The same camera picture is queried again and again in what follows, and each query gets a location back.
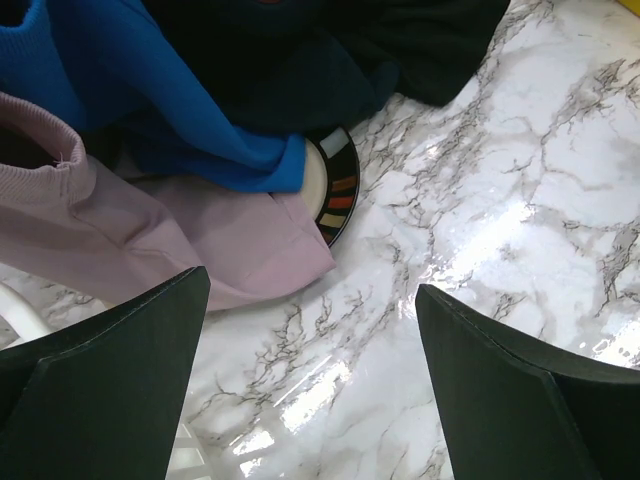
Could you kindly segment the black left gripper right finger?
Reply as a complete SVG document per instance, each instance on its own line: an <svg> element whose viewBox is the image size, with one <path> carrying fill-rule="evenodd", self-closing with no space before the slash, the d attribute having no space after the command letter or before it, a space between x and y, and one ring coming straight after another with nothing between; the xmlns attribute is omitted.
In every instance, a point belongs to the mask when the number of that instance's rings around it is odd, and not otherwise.
<svg viewBox="0 0 640 480"><path fill-rule="evenodd" d="M455 478L638 478L638 371L547 344L432 285L415 306Z"/></svg>

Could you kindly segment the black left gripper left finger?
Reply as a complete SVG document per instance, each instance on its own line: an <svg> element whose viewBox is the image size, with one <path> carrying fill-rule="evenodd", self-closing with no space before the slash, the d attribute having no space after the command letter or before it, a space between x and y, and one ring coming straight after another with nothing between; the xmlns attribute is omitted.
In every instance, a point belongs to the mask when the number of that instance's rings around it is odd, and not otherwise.
<svg viewBox="0 0 640 480"><path fill-rule="evenodd" d="M5 479L162 479L207 308L201 267L1 353Z"/></svg>

